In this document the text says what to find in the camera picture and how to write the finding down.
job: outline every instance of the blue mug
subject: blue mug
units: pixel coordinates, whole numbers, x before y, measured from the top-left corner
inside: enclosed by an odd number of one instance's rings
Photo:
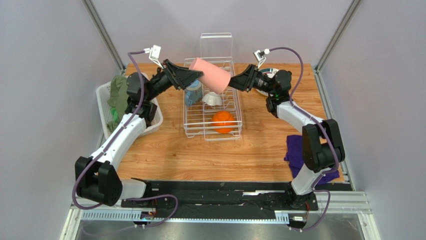
[[[200,81],[195,80],[189,87],[185,89],[185,104],[191,107],[203,98],[203,88]]]

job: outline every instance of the wooden table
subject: wooden table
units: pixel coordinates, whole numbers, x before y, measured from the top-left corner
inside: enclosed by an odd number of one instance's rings
[[[248,65],[235,64],[236,74]],[[157,65],[139,64],[148,76]],[[292,85],[300,75],[299,64],[264,64],[292,72]],[[302,81],[293,95],[299,106],[325,118],[312,67],[305,64]],[[126,76],[136,72],[129,64]],[[118,175],[121,179],[289,182],[293,179],[288,162],[288,135],[299,133],[266,109],[265,97],[255,89],[241,92],[242,133],[238,140],[205,141],[198,135],[187,138],[183,128],[183,91],[169,88],[157,97],[164,122],[157,132],[136,139],[124,156]],[[342,172],[335,182],[343,182]]]

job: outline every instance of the orange bowl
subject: orange bowl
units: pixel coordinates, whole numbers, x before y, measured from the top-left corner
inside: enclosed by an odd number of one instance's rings
[[[213,127],[223,127],[223,126],[234,126],[235,122],[228,122],[228,121],[235,121],[235,118],[227,111],[218,111],[213,118],[211,119],[213,122],[211,125]],[[215,128],[214,130],[221,134],[227,134],[231,132],[234,128],[233,127],[226,127],[226,128]]]

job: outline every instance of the pink cup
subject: pink cup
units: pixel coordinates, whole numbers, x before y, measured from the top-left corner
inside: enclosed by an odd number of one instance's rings
[[[198,80],[216,94],[221,94],[231,80],[231,73],[199,57],[192,61],[190,70],[202,71],[204,76]]]

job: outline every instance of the green towel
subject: green towel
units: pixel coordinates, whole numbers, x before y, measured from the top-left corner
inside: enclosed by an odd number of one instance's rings
[[[120,121],[122,120],[125,110],[128,106],[127,98],[127,78],[124,76],[116,75],[111,81],[111,92],[109,95],[108,101],[106,101],[111,106],[111,114],[113,121],[108,122],[107,126],[111,132],[118,127]]]

